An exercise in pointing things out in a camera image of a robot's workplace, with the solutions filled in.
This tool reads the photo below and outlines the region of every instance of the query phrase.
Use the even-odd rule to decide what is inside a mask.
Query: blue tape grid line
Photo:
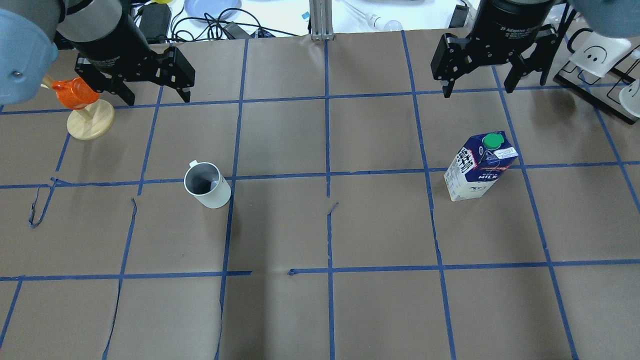
[[[569,326],[569,321],[566,317],[566,311],[564,310],[564,304],[562,300],[562,295],[560,294],[560,289],[558,286],[558,282],[556,279],[556,271],[554,270],[553,263],[551,261],[551,254],[547,247],[547,239],[545,237],[545,232],[542,228],[542,223],[540,221],[540,214],[538,213],[538,207],[536,205],[536,199],[533,195],[533,190],[531,188],[531,182],[529,181],[529,175],[527,174],[527,165],[522,156],[522,151],[520,150],[520,145],[518,144],[518,137],[515,132],[515,128],[511,121],[511,115],[509,114],[509,108],[507,106],[507,102],[504,98],[504,92],[500,87],[500,79],[498,78],[498,72],[495,70],[495,67],[492,66],[493,77],[495,79],[496,85],[499,87],[500,100],[502,101],[502,107],[504,108],[504,114],[507,118],[507,123],[509,124],[509,130],[511,131],[511,137],[513,139],[513,145],[516,148],[516,151],[519,153],[520,164],[522,165],[522,175],[524,177],[525,185],[527,187],[527,192],[529,193],[529,200],[531,202],[531,208],[533,209],[533,215],[536,219],[536,225],[538,226],[538,232],[540,234],[540,241],[542,242],[542,249],[545,253],[545,259],[547,260],[547,267],[549,269],[549,274],[551,276],[551,283],[554,287],[554,292],[556,293],[556,300],[558,303],[558,310],[560,311],[560,317],[562,318],[562,323],[564,325],[564,332],[566,334],[567,340],[569,342],[569,349],[571,350],[571,356],[573,360],[578,360],[578,353],[575,348],[575,343],[573,342],[573,336],[571,334],[571,329]]]
[[[244,101],[244,79],[246,76],[246,55],[249,49],[249,39],[244,41],[244,53],[242,60],[242,75],[240,79],[240,96],[238,102],[238,120],[236,125],[236,148],[234,150],[234,167],[232,177],[236,178],[237,176],[237,168],[238,168],[238,152],[240,150],[240,130],[242,128],[242,110],[243,110],[243,101]],[[231,243],[231,223],[234,214],[234,199],[236,197],[236,181],[234,180],[231,183],[231,198],[229,199],[229,212],[227,215],[227,233],[225,237],[225,256],[222,265],[223,275],[220,281],[220,335],[218,336],[218,346],[216,349],[215,360],[220,358],[220,343],[222,341],[222,319],[224,315],[225,309],[225,292],[227,289],[227,270],[229,264],[229,247]]]
[[[622,161],[623,165],[640,165],[640,161]],[[601,163],[573,163],[573,164],[537,164],[526,165],[527,169],[530,168],[571,168],[571,167],[608,167],[618,166],[617,161],[605,161]],[[522,169],[521,165],[512,165],[511,169]],[[447,168],[434,168],[429,167],[428,172],[445,172]],[[385,174],[414,174],[424,172],[423,168],[402,168],[402,169],[390,169],[390,170],[359,170],[354,172],[348,171],[332,171],[331,176],[358,176],[358,175],[385,175]],[[272,174],[272,175],[247,175],[247,176],[228,176],[225,179],[228,180],[260,180],[260,179],[288,179],[295,177],[326,177],[325,172],[307,172],[307,173],[293,173],[293,174]],[[58,188],[68,188],[77,186],[127,186],[138,185],[140,181],[113,181],[106,183],[70,183],[61,179],[56,179],[56,186]],[[159,183],[181,183],[182,178],[175,179],[146,179],[143,184],[159,184]],[[0,189],[21,189],[21,188],[42,188],[48,187],[48,184],[11,184],[0,185]]]
[[[251,271],[228,271],[227,276],[249,276]],[[92,274],[92,275],[21,275],[1,276],[1,281],[61,281],[61,280],[119,280],[119,279],[175,279],[181,277],[218,277],[222,271],[166,272],[149,274]]]
[[[640,259],[612,259],[612,260],[576,260],[553,261],[553,266],[594,266],[594,265],[638,265]],[[546,262],[533,263],[486,263],[486,264],[443,264],[443,265],[394,265],[394,266],[349,266],[332,268],[333,273],[339,272],[401,272],[401,271],[441,271],[441,270],[480,270],[480,269],[511,269],[511,268],[544,268]],[[328,268],[293,268],[289,275],[297,274],[325,274]]]
[[[553,261],[554,267],[558,266],[595,266],[595,265],[640,265],[640,259],[605,259],[605,260],[571,260]],[[546,262],[533,263],[484,263],[484,264],[444,264],[438,265],[392,265],[392,266],[347,266],[332,268],[337,272],[400,272],[400,271],[439,271],[444,270],[478,270],[478,269],[502,269],[502,268],[539,268],[546,267]],[[298,274],[325,274],[327,268],[293,268],[289,275]],[[251,271],[227,271],[227,276],[249,276]],[[222,271],[212,272],[170,272],[149,274],[89,274],[89,275],[21,275],[2,276],[0,282],[12,281],[62,281],[62,280],[118,280],[118,279],[174,279],[181,277],[219,277]]]
[[[329,123],[329,41],[324,41],[324,156],[326,164],[326,196],[331,197],[331,157]]]
[[[424,150],[424,138],[422,137],[422,124],[420,122],[420,110],[418,107],[418,98],[415,91],[415,81],[413,78],[413,67],[411,66],[411,56],[409,55],[409,47],[406,42],[404,30],[400,31],[402,42],[404,45],[404,55],[406,56],[406,64],[409,70],[409,80],[411,81],[411,93],[413,97],[413,110],[415,112],[415,124],[418,131],[418,141],[420,143],[420,154],[422,156],[422,164],[424,166],[424,179],[426,182],[427,198],[429,199],[429,216],[431,218],[431,229],[433,230],[433,243],[436,250],[436,258],[440,267],[440,289],[442,291],[442,304],[444,308],[445,322],[447,325],[447,337],[449,339],[449,352],[451,359],[456,360],[456,345],[453,338],[453,328],[451,325],[451,314],[449,312],[449,296],[447,294],[447,283],[445,280],[444,269],[442,268],[442,254],[438,246],[438,235],[436,234],[436,226],[433,214],[433,196],[431,193],[431,179],[429,176],[429,163],[427,161],[426,152]]]
[[[11,305],[9,306],[9,312],[7,312],[6,314],[6,319],[4,320],[4,326],[2,328],[2,332],[0,332],[0,348],[2,348],[2,344],[4,343],[6,330],[9,328],[9,322],[11,321],[11,316],[13,315],[13,309],[15,308],[15,303],[18,301],[18,295],[20,295],[21,287],[22,287],[22,281],[18,280],[18,284],[15,286],[15,291],[13,292],[13,299],[11,300]]]
[[[145,181],[145,172],[147,171],[147,162],[149,161],[149,153],[151,152],[151,142],[154,139],[154,131],[156,130],[156,121],[158,119],[158,111],[160,110],[160,100],[162,99],[162,92],[164,86],[160,86],[158,90],[158,98],[156,99],[156,106],[154,110],[154,119],[151,122],[151,130],[149,130],[149,140],[147,140],[147,150],[145,151],[145,159],[142,161],[142,171],[140,172],[140,182],[138,185],[138,196],[142,195],[142,186]]]
[[[40,213],[40,218],[38,218],[38,221],[34,222],[33,220],[35,218],[32,219],[31,217],[29,217],[29,227],[32,229],[35,229],[36,227],[38,227],[38,225],[40,225],[40,223],[42,223],[42,221],[44,220],[44,216],[47,214],[47,209],[49,209],[49,204],[51,203],[53,192],[56,190],[56,181],[54,180],[54,178],[51,178],[51,180],[53,181],[52,185],[49,186],[48,184],[43,184],[43,186],[38,186],[38,190],[36,190],[36,197],[33,201],[33,206],[37,205],[36,201],[38,200],[38,192],[41,188],[49,188],[49,195],[47,196],[47,200],[44,203],[44,207],[42,208],[42,212]]]
[[[330,157],[330,118],[329,118],[329,41],[324,41],[324,137],[326,162],[326,196],[331,197],[331,157]],[[336,202],[326,215],[326,251],[327,251],[327,294],[329,317],[329,359],[335,360],[335,320],[333,316],[333,246],[332,213]]]
[[[58,164],[56,165],[56,172],[60,171],[60,167],[62,166],[62,160],[65,158],[65,153],[67,152],[67,146],[69,145],[70,138],[71,138],[71,134],[67,133],[67,137],[65,138],[65,144],[62,145],[62,151],[60,151],[60,157],[58,158]]]
[[[118,277],[118,295],[116,296],[116,305],[115,310],[113,312],[113,319],[111,321],[111,332],[109,333],[109,338],[107,339],[107,343],[104,347],[104,351],[102,352],[102,360],[107,360],[107,355],[109,354],[109,346],[111,345],[111,337],[113,336],[113,329],[115,328],[116,316],[118,315],[118,305],[120,305],[120,294],[122,291],[122,276],[124,275],[124,270],[127,267],[127,258],[129,257],[129,247],[131,246],[131,237],[133,235],[133,228],[136,225],[136,214],[138,212],[138,205],[136,201],[131,198],[131,203],[133,204],[133,210],[131,212],[131,223],[129,224],[129,231],[127,232],[127,241],[125,242],[124,252],[122,254],[122,262],[120,264],[120,276]]]
[[[611,87],[613,83],[608,84],[594,84],[579,85],[583,88],[586,87]],[[551,89],[566,89],[564,85],[546,85],[546,86],[521,86],[515,88],[515,91],[520,90],[551,90]],[[475,88],[475,89],[454,89],[454,94],[462,94],[467,92],[496,92],[498,88]],[[442,94],[442,90],[419,90],[415,92],[417,95],[433,95]],[[370,93],[370,94],[342,94],[342,95],[318,95],[318,96],[299,96],[299,97],[275,97],[275,98],[262,98],[262,99],[244,99],[243,102],[277,102],[277,101],[306,101],[306,100],[318,100],[318,99],[347,99],[355,97],[384,97],[384,96],[405,96],[411,95],[412,92],[385,92],[385,93]],[[174,106],[199,106],[199,105],[217,105],[217,104],[237,104],[238,100],[216,100],[216,101],[193,101],[193,102],[168,102],[160,104],[140,104],[140,105],[123,105],[114,106],[115,109],[143,109],[143,108],[167,108]],[[21,114],[40,114],[40,113],[67,113],[71,112],[70,109],[44,109],[44,110],[17,110],[17,111],[0,111],[1,115],[21,115]]]
[[[585,90],[587,90],[587,92],[591,93],[591,87],[595,87],[595,86],[587,84]],[[604,118],[602,117],[602,113],[600,112],[600,109],[598,109],[598,106],[593,105],[593,111],[595,111],[596,116],[598,117],[598,121],[600,122],[600,126],[602,126],[602,130],[604,131],[604,134],[607,137],[607,141],[609,142],[609,145],[611,146],[611,151],[613,152],[614,156],[616,157],[616,164],[620,167],[620,170],[622,171],[622,175],[624,176],[625,181],[627,182],[627,187],[629,189],[629,192],[631,193],[631,197],[633,198],[634,203],[636,204],[636,209],[640,213],[640,202],[638,202],[638,197],[636,195],[636,190],[634,189],[634,186],[631,183],[631,179],[629,178],[629,174],[627,173],[627,170],[625,168],[624,162],[622,162],[622,158],[620,157],[620,153],[618,152],[618,149],[616,148],[616,144],[613,142],[613,138],[611,137],[611,134],[609,132],[609,128],[607,127],[607,124],[605,123]]]
[[[326,252],[327,252],[327,283],[329,297],[329,359],[335,360],[335,322],[333,317],[333,246],[332,246],[332,214],[338,206],[336,202],[326,215]]]

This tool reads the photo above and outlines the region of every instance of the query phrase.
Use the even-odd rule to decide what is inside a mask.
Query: milk carton label
[[[505,132],[495,133],[504,138],[498,149],[485,149],[487,134],[471,136],[451,162],[444,178],[452,201],[481,197],[518,157]]]

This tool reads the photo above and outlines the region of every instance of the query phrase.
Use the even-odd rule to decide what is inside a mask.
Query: metal frame
[[[309,0],[311,40],[333,40],[332,0]]]

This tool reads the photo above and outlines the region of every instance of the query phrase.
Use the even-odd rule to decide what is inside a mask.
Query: orange cup
[[[72,110],[80,110],[98,100],[100,94],[93,91],[82,78],[54,81],[53,90],[62,105]]]

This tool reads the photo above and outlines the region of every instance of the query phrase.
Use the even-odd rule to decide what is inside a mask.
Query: white cup
[[[603,78],[630,48],[631,41],[625,38],[607,38],[591,33],[569,61]]]
[[[209,209],[224,206],[231,198],[231,187],[220,169],[212,163],[192,161],[184,174],[184,188]]]
[[[640,117],[640,79],[620,90],[620,104],[631,115]]]

